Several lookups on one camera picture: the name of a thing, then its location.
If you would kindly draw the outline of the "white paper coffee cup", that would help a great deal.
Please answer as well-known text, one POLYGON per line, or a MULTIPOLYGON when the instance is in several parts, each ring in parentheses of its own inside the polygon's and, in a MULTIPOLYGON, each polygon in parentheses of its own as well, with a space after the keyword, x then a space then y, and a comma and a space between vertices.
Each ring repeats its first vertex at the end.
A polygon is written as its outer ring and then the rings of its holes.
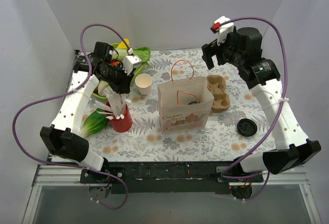
POLYGON ((152 77, 146 73, 142 73, 142 74, 138 75, 135 79, 135 84, 138 88, 138 91, 144 97, 147 97, 150 95, 152 82, 153 82, 152 77))

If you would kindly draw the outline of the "black plastic cup lid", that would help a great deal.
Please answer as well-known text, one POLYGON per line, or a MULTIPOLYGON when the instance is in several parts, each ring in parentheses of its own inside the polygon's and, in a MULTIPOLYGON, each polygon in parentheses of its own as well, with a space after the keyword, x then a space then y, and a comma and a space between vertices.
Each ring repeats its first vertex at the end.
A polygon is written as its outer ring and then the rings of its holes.
POLYGON ((195 105, 195 104, 198 104, 198 103, 199 103, 198 101, 191 101, 187 105, 195 105))

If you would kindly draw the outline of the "kraft paper takeout bag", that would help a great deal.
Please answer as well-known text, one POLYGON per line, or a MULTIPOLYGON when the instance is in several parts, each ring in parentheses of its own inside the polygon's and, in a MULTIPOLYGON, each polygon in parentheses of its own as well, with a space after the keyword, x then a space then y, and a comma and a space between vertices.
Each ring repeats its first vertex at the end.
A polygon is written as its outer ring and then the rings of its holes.
POLYGON ((214 97, 206 77, 171 80, 158 85, 159 121, 164 135, 202 129, 211 112, 214 97), (198 104, 187 105, 191 101, 198 104))

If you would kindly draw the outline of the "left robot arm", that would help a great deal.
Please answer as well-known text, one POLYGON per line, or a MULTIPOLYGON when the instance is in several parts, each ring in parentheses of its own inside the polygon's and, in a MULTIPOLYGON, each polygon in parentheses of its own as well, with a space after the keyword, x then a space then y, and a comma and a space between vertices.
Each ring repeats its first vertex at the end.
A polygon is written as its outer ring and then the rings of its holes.
POLYGON ((103 157, 89 147, 80 133, 85 108, 99 82, 105 81, 117 94, 128 94, 134 70, 141 66, 141 59, 133 54, 122 61, 113 58, 114 47, 97 42, 91 53, 76 58, 70 81, 70 95, 66 96, 59 113, 49 127, 42 127, 40 136, 49 153, 76 164, 93 169, 92 177, 99 183, 106 182, 109 170, 103 157))

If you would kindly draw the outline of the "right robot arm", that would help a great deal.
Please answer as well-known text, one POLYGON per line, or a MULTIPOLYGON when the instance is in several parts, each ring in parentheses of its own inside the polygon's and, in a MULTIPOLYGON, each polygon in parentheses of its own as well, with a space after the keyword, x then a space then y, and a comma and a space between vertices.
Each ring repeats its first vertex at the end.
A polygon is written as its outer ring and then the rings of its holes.
POLYGON ((260 103, 275 137, 274 150, 251 153, 235 159, 226 169, 228 177, 237 181, 247 180, 254 173, 268 171, 278 174, 300 166, 321 151, 317 140, 310 140, 296 120, 288 100, 282 97, 281 77, 274 62, 262 57, 262 35, 256 28, 237 29, 234 24, 211 30, 217 39, 202 46, 203 60, 209 69, 217 63, 229 63, 238 69, 239 76, 260 103))

